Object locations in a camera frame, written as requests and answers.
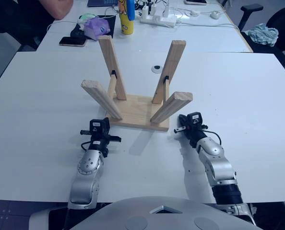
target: yellow can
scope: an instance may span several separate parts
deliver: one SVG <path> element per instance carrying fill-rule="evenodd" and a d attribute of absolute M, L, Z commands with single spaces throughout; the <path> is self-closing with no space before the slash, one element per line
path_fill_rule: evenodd
<path fill-rule="evenodd" d="M 134 30 L 135 3 L 134 0 L 118 0 L 121 30 L 125 35 L 130 35 Z"/>

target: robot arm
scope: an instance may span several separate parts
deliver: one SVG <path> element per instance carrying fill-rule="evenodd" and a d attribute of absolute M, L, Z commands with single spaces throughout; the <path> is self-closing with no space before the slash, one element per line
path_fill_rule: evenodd
<path fill-rule="evenodd" d="M 103 171 L 104 158 L 110 141 L 121 142 L 120 137 L 111 136 L 108 118 L 91 120 L 89 131 L 81 130 L 82 135 L 91 135 L 91 140 L 83 143 L 86 150 L 77 167 L 77 174 L 72 184 L 68 209 L 93 209 L 96 207 L 99 179 Z"/>
<path fill-rule="evenodd" d="M 179 120 L 182 127 L 174 131 L 184 132 L 190 145 L 198 152 L 216 200 L 215 208 L 255 225 L 248 205 L 243 203 L 236 172 L 226 159 L 223 147 L 205 135 L 204 129 L 208 127 L 202 124 L 201 114 L 180 115 Z"/>

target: person's arm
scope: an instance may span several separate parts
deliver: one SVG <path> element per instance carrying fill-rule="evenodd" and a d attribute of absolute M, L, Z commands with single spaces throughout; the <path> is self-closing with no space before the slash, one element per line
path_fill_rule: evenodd
<path fill-rule="evenodd" d="M 63 19 L 70 11 L 73 0 L 39 0 L 41 5 L 55 19 Z"/>

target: purple bag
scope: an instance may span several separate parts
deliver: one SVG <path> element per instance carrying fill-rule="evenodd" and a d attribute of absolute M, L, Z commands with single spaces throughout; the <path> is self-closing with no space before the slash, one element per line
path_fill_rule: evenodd
<path fill-rule="evenodd" d="M 84 35 L 97 41 L 99 36 L 110 32 L 108 21 L 95 17 L 84 23 Z"/>

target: laptop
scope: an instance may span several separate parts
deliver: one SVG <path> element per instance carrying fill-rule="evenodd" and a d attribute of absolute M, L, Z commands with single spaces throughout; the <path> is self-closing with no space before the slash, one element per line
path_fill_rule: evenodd
<path fill-rule="evenodd" d="M 87 7 L 118 5 L 118 0 L 88 0 Z"/>

